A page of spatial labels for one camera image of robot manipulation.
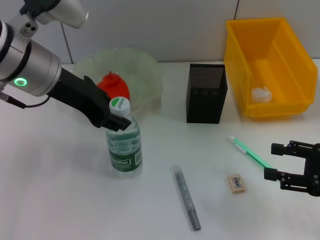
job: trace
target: yellow plastic bin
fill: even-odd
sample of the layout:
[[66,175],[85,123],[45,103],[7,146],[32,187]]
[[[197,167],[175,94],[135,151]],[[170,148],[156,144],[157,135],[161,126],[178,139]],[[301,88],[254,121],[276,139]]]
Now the yellow plastic bin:
[[[285,18],[230,20],[224,63],[235,99],[250,118],[294,115],[314,102],[317,67]],[[267,87],[269,102],[256,102]]]

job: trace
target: green bottle label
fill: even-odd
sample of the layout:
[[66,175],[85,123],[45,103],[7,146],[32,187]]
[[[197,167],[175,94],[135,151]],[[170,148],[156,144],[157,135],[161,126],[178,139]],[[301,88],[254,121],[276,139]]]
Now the green bottle label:
[[118,155],[109,150],[112,166],[121,172],[130,172],[135,170],[142,163],[141,146],[131,154]]

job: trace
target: white table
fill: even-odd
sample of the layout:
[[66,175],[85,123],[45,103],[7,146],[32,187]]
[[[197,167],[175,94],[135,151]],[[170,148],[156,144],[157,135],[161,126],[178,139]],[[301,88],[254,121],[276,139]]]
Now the white table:
[[[143,171],[132,179],[113,177],[105,130],[71,107],[55,99],[33,109],[0,101],[0,239],[318,240],[320,198],[264,180],[226,138],[238,137],[279,171],[302,174],[304,160],[271,155],[271,143],[320,142],[319,86],[307,112],[275,122],[241,117],[229,86],[220,124],[187,124],[189,64],[162,63],[161,109],[138,119]],[[11,86],[5,92],[26,104],[46,98]],[[183,170],[200,231],[190,230],[174,164]],[[245,193],[231,193],[231,174],[242,175]]]

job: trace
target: bottle cap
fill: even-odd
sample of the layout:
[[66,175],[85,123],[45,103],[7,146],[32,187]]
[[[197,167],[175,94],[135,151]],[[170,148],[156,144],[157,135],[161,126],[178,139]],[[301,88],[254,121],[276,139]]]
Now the bottle cap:
[[123,96],[113,98],[109,103],[111,113],[119,117],[127,117],[130,114],[130,102]]

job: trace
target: white tile wall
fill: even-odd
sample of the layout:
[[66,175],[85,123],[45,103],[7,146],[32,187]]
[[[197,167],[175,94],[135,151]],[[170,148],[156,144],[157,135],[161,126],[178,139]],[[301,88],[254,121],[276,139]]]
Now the white tile wall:
[[312,58],[320,58],[320,0],[240,0],[236,19],[286,17]]
[[156,60],[224,58],[226,20],[237,0],[85,0],[89,18],[81,29],[65,27],[73,61],[101,48],[131,46]]
[[[24,5],[23,0],[0,0],[0,20],[10,21]],[[39,30],[33,40],[58,55],[64,64],[71,63],[66,41],[60,23],[51,22],[48,25],[39,25]]]

